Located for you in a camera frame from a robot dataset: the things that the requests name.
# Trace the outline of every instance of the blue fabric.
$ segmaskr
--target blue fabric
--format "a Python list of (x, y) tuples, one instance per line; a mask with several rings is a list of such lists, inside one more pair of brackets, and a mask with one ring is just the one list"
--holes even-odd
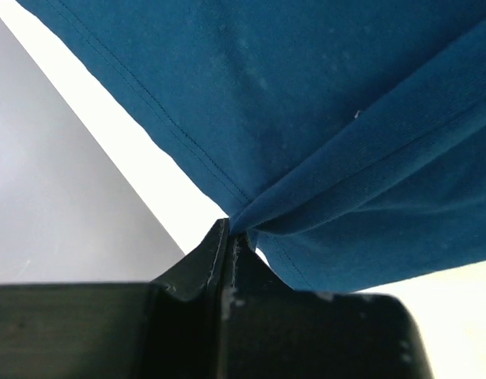
[(486, 0), (19, 2), (291, 286), (486, 260)]

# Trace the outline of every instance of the blue towel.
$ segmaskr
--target blue towel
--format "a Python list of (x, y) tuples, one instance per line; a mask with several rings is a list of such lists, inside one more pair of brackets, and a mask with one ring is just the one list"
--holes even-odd
[(19, 3), (292, 287), (486, 260), (486, 0)]

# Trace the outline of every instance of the blue garment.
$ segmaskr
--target blue garment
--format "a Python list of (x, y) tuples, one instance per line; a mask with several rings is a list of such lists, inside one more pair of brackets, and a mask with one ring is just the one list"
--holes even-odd
[(486, 0), (19, 2), (289, 285), (486, 260)]

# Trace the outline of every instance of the gray surface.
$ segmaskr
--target gray surface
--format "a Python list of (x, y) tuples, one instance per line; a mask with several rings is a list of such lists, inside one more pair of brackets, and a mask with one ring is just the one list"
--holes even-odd
[(0, 20), (0, 283), (150, 280), (182, 256)]

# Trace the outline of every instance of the white surface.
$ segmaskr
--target white surface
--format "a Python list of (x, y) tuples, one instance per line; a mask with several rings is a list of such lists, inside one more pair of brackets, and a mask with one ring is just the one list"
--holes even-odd
[[(190, 251), (223, 212), (40, 22), (10, 0), (0, 0), (0, 15), (172, 237)], [(395, 294), (409, 307), (436, 379), (486, 379), (486, 262), (370, 291)]]
[(0, 283), (152, 280), (182, 256), (0, 21)]

